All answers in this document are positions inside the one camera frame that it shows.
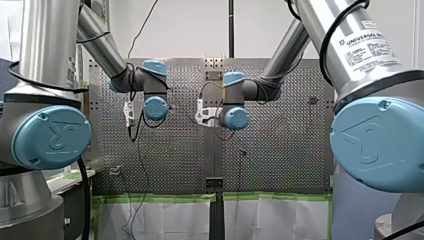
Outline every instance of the pegboard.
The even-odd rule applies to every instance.
[[[225,71],[255,79],[266,63],[229,59]],[[249,128],[223,144],[224,191],[330,193],[333,100],[318,60],[303,60],[286,77],[278,101],[247,102]]]
[[[132,62],[141,65],[143,59]],[[129,140],[122,112],[128,95],[109,90],[105,74],[91,65],[92,159],[98,170],[94,194],[204,193],[210,173],[223,177],[225,191],[326,193],[330,189],[333,160],[328,134],[334,96],[322,80],[318,61],[300,64],[286,79],[281,100],[246,103],[252,117],[249,128],[228,142],[212,145],[208,140],[214,138],[213,132],[192,122],[196,98],[205,83],[204,59],[164,62],[172,109],[160,128],[142,127],[136,143]],[[223,70],[256,78],[266,63],[266,59],[225,59]],[[318,98],[318,104],[309,105],[310,97]],[[121,174],[111,174],[118,166]],[[210,169],[216,166],[222,166],[221,171]]]

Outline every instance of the metal pole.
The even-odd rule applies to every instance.
[[[229,50],[230,58],[234,58],[234,0],[228,0]]]

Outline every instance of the black post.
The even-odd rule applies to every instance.
[[[91,8],[91,0],[84,0],[84,3],[87,7]]]
[[[234,58],[234,0],[228,0],[228,10],[230,58]]]

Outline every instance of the white label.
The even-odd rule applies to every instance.
[[[362,30],[339,40],[347,70],[366,72],[377,66],[400,63],[378,30]]]
[[[69,57],[68,58],[68,73],[67,73],[67,81],[66,84],[68,85],[68,88],[75,88],[78,86],[75,86],[75,58]]]
[[[364,28],[377,28],[377,23],[375,23],[374,21],[362,21],[362,25],[364,25]]]

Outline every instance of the metal stand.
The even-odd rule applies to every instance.
[[[215,82],[222,85],[222,76],[224,74],[224,59],[222,58],[206,58],[204,80],[207,82]],[[217,107],[222,101],[220,94],[221,89],[218,89],[213,84],[205,89],[203,100],[205,107]],[[222,163],[222,145],[221,140],[216,134],[224,133],[221,129],[205,128],[204,143],[210,147],[205,148],[204,158],[205,164],[212,164],[208,167],[206,173],[206,191],[216,195],[216,201],[210,205],[210,225],[209,239],[210,240],[225,240],[225,221],[224,221],[224,197],[222,194],[223,182],[223,163]]]

